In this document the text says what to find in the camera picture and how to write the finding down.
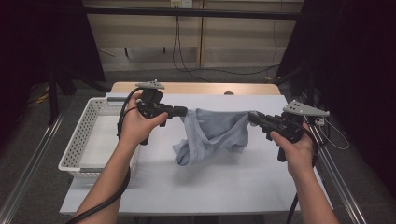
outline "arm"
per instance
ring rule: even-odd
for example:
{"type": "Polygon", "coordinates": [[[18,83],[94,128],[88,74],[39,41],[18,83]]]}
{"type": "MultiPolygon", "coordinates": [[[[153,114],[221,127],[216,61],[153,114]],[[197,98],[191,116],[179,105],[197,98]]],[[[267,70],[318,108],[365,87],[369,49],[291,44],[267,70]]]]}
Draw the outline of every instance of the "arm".
{"type": "Polygon", "coordinates": [[[275,132],[271,132],[271,137],[285,150],[304,223],[339,223],[312,169],[312,141],[308,135],[304,133],[302,139],[295,144],[275,132]]]}
{"type": "MultiPolygon", "coordinates": [[[[136,99],[140,95],[138,93],[131,98],[128,108],[136,106],[136,99]]],[[[134,155],[134,150],[140,142],[149,136],[153,128],[163,123],[166,119],[166,113],[153,119],[145,119],[137,109],[130,111],[125,116],[122,123],[120,141],[106,164],[105,169],[79,206],[75,216],[104,202],[119,190],[128,172],[129,162],[134,155]]],[[[116,223],[119,208],[120,199],[117,199],[110,206],[85,218],[80,223],[116,223]]]]}

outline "white table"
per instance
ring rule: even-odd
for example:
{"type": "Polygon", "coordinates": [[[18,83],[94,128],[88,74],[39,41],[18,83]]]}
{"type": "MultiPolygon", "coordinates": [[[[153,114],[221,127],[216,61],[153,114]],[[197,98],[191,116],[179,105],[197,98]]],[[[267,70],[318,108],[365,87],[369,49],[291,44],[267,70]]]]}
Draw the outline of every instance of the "white table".
{"type": "MultiPolygon", "coordinates": [[[[279,115],[287,104],[281,95],[170,93],[164,95],[162,103],[216,111],[258,110],[269,115],[279,115]]],[[[265,139],[259,127],[249,125],[248,131],[249,143],[242,154],[221,151],[202,163],[180,167],[172,145],[185,138],[184,125],[180,118],[169,119],[165,127],[154,129],[148,145],[140,148],[137,172],[122,196],[120,214],[186,216],[288,211],[295,187],[287,164],[276,159],[278,147],[265,139]]],[[[74,179],[60,212],[73,214],[93,181],[74,179]]]]}

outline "wooden tabletop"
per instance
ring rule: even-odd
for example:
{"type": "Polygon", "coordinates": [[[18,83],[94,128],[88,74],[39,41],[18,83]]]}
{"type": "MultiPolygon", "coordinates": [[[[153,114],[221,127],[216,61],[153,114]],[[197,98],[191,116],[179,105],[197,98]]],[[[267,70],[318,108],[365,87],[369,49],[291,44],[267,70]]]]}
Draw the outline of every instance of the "wooden tabletop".
{"type": "MultiPolygon", "coordinates": [[[[137,82],[116,82],[111,92],[130,92],[136,88],[137,82]]],[[[227,91],[234,95],[280,95],[279,88],[274,84],[245,83],[197,83],[197,82],[161,82],[163,93],[181,94],[224,94],[227,91]]]]}

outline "wall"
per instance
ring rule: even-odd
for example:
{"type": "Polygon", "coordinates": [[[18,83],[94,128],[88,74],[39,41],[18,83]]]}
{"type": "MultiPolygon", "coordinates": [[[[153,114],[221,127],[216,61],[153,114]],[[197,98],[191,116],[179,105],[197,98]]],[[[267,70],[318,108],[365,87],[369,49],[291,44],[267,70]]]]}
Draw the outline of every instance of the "wall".
{"type": "MultiPolygon", "coordinates": [[[[170,7],[170,1],[91,1],[85,5],[119,7],[170,7]]],[[[193,8],[254,11],[300,11],[303,1],[193,1],[193,8]]],[[[122,57],[122,48],[172,49],[175,44],[174,17],[89,15],[97,48],[122,57]]],[[[180,43],[190,53],[189,66],[265,66],[279,64],[289,43],[295,21],[179,18],[180,43]]],[[[104,69],[115,70],[116,63],[101,53],[104,69]]],[[[127,63],[141,60],[118,60],[122,69],[134,69],[127,63]]],[[[167,60],[158,61],[170,66],[167,60]]]]}

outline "wrist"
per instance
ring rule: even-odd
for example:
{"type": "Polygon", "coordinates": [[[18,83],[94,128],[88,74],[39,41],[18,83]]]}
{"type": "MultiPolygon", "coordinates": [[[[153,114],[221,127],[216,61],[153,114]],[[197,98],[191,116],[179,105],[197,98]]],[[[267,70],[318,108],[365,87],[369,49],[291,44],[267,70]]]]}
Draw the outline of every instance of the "wrist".
{"type": "Polygon", "coordinates": [[[134,151],[136,150],[139,144],[132,141],[122,141],[120,140],[117,143],[115,152],[122,153],[123,156],[131,157],[134,155],[134,151]]]}
{"type": "Polygon", "coordinates": [[[302,171],[296,172],[291,176],[294,179],[294,182],[305,182],[311,179],[316,179],[315,173],[312,167],[309,169],[304,169],[302,171]]]}

